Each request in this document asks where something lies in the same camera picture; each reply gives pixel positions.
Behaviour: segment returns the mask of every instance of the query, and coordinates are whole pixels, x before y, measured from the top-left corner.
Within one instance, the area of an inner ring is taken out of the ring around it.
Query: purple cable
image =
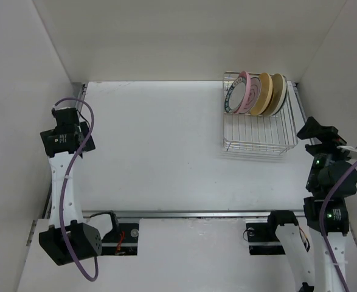
[[[87,280],[94,282],[94,281],[96,281],[97,277],[99,276],[99,263],[97,262],[97,257],[94,257],[95,274],[94,274],[94,277],[91,277],[88,274],[88,272],[86,272],[85,269],[83,268],[83,266],[81,265],[80,260],[78,259],[77,255],[74,252],[73,247],[71,246],[68,234],[66,233],[66,229],[64,227],[64,220],[63,220],[63,201],[64,201],[64,192],[66,190],[66,184],[68,183],[68,175],[70,174],[71,168],[73,167],[74,161],[76,160],[77,156],[79,154],[81,154],[83,147],[86,145],[86,142],[91,137],[93,126],[94,126],[94,114],[93,114],[93,110],[92,110],[91,106],[88,105],[87,102],[85,102],[81,99],[75,99],[73,97],[65,97],[64,99],[57,101],[54,106],[57,106],[61,102],[64,102],[66,100],[75,100],[76,102],[80,102],[80,103],[84,104],[89,109],[89,111],[91,113],[91,126],[89,128],[89,133],[86,135],[83,142],[81,143],[81,145],[79,146],[77,151],[74,153],[72,159],[70,160],[68,169],[66,169],[66,173],[65,173],[65,177],[63,179],[63,184],[62,184],[62,189],[61,189],[61,197],[60,197],[60,201],[59,201],[59,222],[60,222],[60,226],[61,226],[61,233],[62,233],[64,243],[66,244],[66,247],[68,248],[70,256],[73,259],[75,265],[77,266],[77,268],[80,270],[80,272],[83,274],[83,276]]]
[[[328,202],[330,201],[331,197],[333,196],[333,194],[336,192],[336,190],[339,188],[339,186],[345,181],[345,179],[351,174],[351,172],[357,167],[357,161],[350,166],[349,169],[347,169],[345,171],[345,173],[343,173],[343,175],[341,176],[341,178],[336,182],[336,184],[332,187],[332,189],[329,191],[328,195],[325,197],[324,201],[323,201],[323,205],[320,209],[320,215],[319,215],[319,223],[320,223],[320,231],[322,233],[322,236],[324,238],[324,242],[327,246],[327,249],[330,253],[330,257],[332,259],[332,262],[334,263],[334,267],[335,270],[339,276],[339,279],[342,282],[343,288],[345,292],[350,292],[350,290],[348,289],[346,280],[344,279],[344,276],[342,274],[342,271],[338,265],[338,261],[336,260],[335,254],[332,250],[330,241],[328,240],[327,237],[327,233],[325,232],[325,226],[324,226],[324,214],[325,214],[325,209],[327,208]]]

